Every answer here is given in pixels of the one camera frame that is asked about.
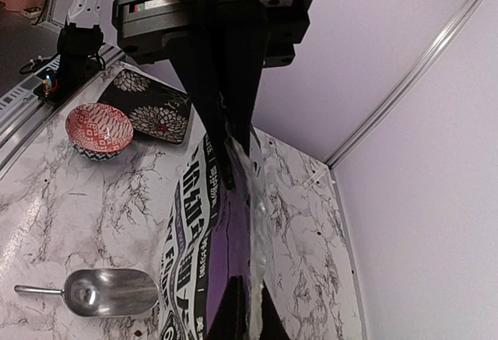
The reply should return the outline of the silver metal scoop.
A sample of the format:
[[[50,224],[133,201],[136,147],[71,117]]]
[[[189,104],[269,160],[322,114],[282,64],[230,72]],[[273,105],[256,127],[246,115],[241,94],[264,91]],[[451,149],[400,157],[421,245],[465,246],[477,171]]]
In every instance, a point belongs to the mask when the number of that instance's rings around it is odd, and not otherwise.
[[[18,294],[60,296],[80,317],[130,317],[144,314],[159,301],[159,286],[148,273],[131,268],[82,269],[60,289],[16,285]]]

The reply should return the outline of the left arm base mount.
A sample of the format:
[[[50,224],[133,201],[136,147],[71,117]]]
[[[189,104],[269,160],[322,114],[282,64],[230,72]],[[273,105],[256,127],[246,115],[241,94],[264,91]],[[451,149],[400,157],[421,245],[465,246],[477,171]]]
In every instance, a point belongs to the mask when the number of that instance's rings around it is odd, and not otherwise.
[[[59,65],[55,70],[42,67],[42,84],[34,90],[38,100],[59,107],[98,72],[105,70],[107,63],[100,55],[103,39],[98,24],[84,28],[66,23],[57,42]]]

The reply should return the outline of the purple puppy food bag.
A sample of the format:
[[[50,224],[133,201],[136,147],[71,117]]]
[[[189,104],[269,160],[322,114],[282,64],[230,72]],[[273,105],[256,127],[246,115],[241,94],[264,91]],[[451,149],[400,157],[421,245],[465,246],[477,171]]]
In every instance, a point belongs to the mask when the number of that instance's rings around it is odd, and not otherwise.
[[[266,270],[265,171],[261,143],[229,150],[235,188],[225,187],[207,136],[174,191],[160,264],[161,339],[205,339],[209,283],[248,277],[247,334],[259,339]]]

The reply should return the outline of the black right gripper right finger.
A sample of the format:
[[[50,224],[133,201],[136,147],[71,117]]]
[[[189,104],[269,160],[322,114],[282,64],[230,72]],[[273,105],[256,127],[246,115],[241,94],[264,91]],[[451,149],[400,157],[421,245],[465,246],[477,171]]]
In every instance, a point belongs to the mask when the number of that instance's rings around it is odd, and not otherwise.
[[[260,340],[290,340],[266,285],[261,291],[262,330]]]

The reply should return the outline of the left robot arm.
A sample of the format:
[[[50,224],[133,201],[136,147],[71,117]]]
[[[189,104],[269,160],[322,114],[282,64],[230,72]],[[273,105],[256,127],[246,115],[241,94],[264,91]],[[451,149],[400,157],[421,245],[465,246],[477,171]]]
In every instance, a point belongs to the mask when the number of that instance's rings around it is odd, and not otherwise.
[[[249,146],[264,68],[290,65],[313,0],[114,0],[117,43],[140,65],[168,60],[207,131],[221,178]]]

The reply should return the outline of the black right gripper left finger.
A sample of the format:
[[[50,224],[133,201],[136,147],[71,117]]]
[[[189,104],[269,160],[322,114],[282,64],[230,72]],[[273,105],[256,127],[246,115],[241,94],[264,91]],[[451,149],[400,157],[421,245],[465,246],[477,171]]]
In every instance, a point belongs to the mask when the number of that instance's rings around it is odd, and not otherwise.
[[[205,339],[239,340],[247,334],[248,277],[231,276],[209,283]]]

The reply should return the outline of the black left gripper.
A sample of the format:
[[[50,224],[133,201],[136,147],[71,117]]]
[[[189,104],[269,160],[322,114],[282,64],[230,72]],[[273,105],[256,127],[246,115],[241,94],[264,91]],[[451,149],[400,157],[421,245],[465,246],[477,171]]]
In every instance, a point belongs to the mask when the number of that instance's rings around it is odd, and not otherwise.
[[[226,150],[226,121],[210,44],[200,37],[171,39],[193,26],[222,26],[222,95],[230,133],[250,151],[252,115],[263,65],[290,65],[310,25],[313,0],[114,0],[117,44],[136,63],[168,58],[202,120],[220,176],[235,188]],[[257,2],[259,5],[244,5]]]

